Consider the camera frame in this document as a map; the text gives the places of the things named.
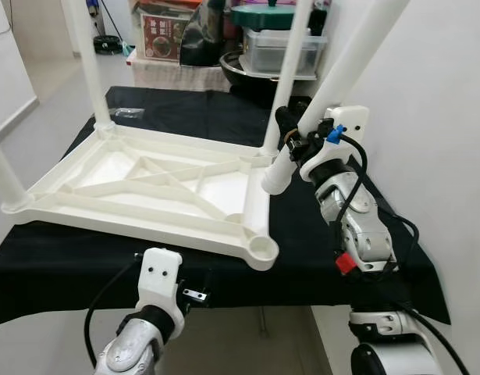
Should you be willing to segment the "large steel wok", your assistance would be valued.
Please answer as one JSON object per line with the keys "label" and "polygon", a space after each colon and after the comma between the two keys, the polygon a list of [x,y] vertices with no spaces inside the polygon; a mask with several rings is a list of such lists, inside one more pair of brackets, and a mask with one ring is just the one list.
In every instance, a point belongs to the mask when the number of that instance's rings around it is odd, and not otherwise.
{"label": "large steel wok", "polygon": [[275,88],[279,84],[280,75],[247,72],[240,64],[240,57],[243,54],[240,51],[228,52],[219,57],[219,68],[224,72],[226,79],[233,86],[271,86]]}

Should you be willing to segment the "clear plastic storage box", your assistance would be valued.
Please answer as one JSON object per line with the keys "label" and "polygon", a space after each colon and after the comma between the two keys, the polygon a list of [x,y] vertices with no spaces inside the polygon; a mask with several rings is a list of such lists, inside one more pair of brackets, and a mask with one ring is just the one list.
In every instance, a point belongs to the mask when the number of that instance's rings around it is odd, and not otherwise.
{"label": "clear plastic storage box", "polygon": [[[255,30],[249,27],[244,27],[243,30],[244,46],[240,64],[244,70],[254,73],[255,76],[279,76],[285,60],[290,30]],[[302,41],[294,79],[315,80],[319,55],[328,43],[328,38],[325,35],[311,35],[311,30],[307,29]]]}

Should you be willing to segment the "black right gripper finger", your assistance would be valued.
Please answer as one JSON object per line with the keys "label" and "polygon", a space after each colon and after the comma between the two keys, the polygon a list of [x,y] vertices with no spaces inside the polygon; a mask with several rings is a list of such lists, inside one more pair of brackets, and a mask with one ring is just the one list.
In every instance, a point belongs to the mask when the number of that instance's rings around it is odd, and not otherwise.
{"label": "black right gripper finger", "polygon": [[286,146],[287,135],[296,131],[299,132],[299,121],[301,117],[303,117],[303,113],[287,106],[282,106],[275,110],[276,125],[278,125],[280,135],[279,146]]}

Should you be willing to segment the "black plastic bag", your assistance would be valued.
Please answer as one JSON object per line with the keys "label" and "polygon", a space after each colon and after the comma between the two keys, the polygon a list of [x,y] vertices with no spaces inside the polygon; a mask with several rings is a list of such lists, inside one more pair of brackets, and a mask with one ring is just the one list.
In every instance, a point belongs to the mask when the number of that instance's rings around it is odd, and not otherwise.
{"label": "black plastic bag", "polygon": [[187,23],[180,42],[179,64],[215,66],[225,46],[224,10],[228,0],[201,0]]}

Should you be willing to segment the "green round lid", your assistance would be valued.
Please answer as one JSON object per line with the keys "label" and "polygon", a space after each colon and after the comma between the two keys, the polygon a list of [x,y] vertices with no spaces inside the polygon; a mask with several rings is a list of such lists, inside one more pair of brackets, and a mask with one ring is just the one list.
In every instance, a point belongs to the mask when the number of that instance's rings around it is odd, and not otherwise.
{"label": "green round lid", "polygon": [[289,30],[300,0],[240,0],[229,8],[233,25],[253,30]]}

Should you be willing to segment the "black tablecloth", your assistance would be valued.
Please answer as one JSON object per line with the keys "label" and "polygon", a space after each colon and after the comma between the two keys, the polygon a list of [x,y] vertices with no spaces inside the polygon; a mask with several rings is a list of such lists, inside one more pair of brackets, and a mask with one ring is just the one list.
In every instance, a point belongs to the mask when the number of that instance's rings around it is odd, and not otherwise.
{"label": "black tablecloth", "polygon": [[[144,110],[130,127],[258,145],[268,111],[222,91],[177,91],[143,87],[108,89],[112,107]],[[180,250],[182,276],[211,270],[208,307],[258,305],[349,305],[364,300],[337,271],[326,243],[326,225],[314,190],[294,182],[271,202],[269,232],[280,247],[271,269],[189,248]],[[139,270],[112,278],[151,242],[101,232],[32,222],[11,227],[0,244],[0,324],[36,313],[83,310],[100,291],[103,309],[137,303]]]}

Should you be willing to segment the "white plastic children table top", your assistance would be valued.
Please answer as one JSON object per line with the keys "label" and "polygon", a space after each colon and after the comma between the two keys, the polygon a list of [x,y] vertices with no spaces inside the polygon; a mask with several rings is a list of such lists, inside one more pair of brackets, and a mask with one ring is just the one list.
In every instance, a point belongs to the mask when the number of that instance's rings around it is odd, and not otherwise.
{"label": "white plastic children table top", "polygon": [[24,187],[33,202],[14,223],[57,223],[275,264],[271,157],[257,147],[115,125],[92,130],[49,172]]}

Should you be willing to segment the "red printed carton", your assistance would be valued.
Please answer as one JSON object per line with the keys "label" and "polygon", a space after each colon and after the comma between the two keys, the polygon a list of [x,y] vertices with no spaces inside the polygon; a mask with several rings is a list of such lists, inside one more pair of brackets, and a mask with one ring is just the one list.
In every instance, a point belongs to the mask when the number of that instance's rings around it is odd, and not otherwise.
{"label": "red printed carton", "polygon": [[142,57],[165,62],[180,61],[180,43],[187,19],[172,16],[140,14]]}

